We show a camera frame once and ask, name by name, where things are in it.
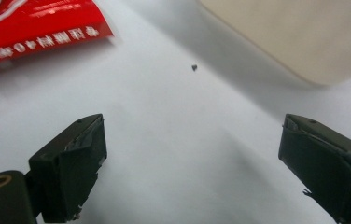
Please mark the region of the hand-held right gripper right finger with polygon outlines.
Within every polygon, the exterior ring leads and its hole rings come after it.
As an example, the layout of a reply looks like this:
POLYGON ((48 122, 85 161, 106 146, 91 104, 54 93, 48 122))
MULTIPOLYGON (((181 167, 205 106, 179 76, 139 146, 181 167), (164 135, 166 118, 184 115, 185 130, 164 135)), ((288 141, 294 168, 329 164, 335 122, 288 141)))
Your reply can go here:
POLYGON ((278 158, 337 224, 351 224, 351 140, 320 122, 285 116, 278 158))

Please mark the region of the red snack packet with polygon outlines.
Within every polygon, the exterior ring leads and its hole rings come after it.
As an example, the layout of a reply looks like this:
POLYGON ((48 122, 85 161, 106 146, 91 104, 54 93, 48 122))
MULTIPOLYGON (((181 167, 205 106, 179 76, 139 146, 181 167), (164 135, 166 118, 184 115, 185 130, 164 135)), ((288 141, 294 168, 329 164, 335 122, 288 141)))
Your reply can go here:
POLYGON ((112 35, 94 0, 0 0, 0 62, 112 35))

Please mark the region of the beige plastic container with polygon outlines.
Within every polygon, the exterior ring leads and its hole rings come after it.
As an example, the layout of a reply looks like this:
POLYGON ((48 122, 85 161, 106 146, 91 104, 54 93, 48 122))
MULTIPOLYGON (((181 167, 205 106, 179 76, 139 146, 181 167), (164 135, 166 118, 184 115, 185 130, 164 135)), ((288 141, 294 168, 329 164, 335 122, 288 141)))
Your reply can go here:
POLYGON ((351 0, 199 0, 297 76, 321 85, 351 78, 351 0))

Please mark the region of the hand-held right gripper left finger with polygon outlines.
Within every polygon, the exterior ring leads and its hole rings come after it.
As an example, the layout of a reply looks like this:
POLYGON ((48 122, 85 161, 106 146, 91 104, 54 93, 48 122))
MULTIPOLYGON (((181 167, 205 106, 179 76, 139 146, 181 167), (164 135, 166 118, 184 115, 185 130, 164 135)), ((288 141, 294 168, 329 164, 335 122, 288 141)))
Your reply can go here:
POLYGON ((77 219, 106 158, 104 117, 73 122, 29 159, 34 213, 47 223, 77 219))

